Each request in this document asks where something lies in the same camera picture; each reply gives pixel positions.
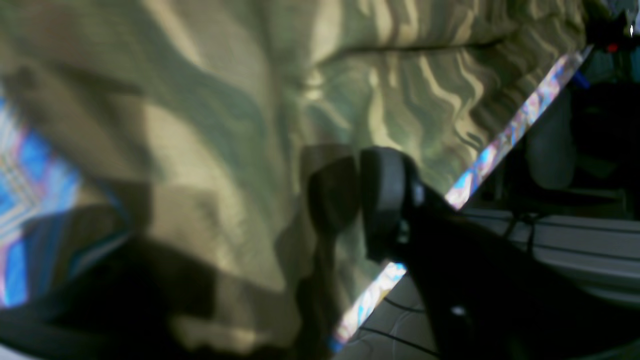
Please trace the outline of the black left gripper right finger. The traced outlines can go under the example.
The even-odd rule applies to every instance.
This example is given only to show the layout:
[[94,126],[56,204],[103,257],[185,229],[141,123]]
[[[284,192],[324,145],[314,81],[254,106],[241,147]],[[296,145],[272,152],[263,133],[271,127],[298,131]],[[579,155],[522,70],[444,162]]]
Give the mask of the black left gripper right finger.
[[583,291],[464,219],[414,160],[359,154],[366,255],[403,264],[442,360],[637,360],[639,312]]

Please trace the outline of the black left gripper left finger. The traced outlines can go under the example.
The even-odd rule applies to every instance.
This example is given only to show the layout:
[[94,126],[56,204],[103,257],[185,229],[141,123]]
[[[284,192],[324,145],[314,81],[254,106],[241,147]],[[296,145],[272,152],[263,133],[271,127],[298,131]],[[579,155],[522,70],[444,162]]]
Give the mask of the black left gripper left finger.
[[301,252],[136,236],[1,312],[1,342],[46,360],[299,360]]

